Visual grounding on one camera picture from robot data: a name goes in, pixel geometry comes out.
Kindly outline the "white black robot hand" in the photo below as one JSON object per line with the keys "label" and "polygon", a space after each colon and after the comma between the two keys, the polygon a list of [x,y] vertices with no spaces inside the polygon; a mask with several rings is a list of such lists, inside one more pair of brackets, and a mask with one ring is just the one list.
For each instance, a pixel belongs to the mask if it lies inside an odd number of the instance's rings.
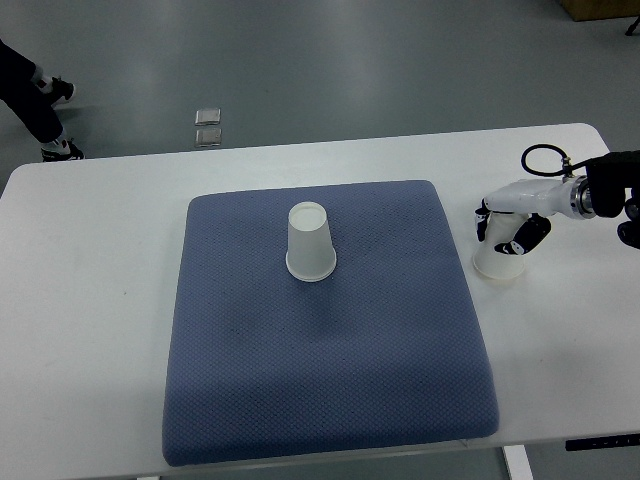
{"label": "white black robot hand", "polygon": [[492,192],[475,211],[476,235],[479,242],[484,242],[491,219],[498,214],[523,217],[510,238],[490,241],[497,253],[522,256],[534,250],[551,232],[549,218],[557,213],[576,220],[596,216],[586,176],[570,180],[519,180]]}

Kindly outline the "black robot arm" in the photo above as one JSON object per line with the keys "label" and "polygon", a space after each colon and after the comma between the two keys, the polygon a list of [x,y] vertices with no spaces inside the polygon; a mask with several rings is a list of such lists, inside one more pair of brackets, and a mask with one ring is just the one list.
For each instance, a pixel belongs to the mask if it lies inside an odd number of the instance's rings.
{"label": "black robot arm", "polygon": [[628,220],[618,226],[618,237],[638,249],[639,151],[610,152],[590,159],[586,173],[595,214],[615,218],[624,212]]}

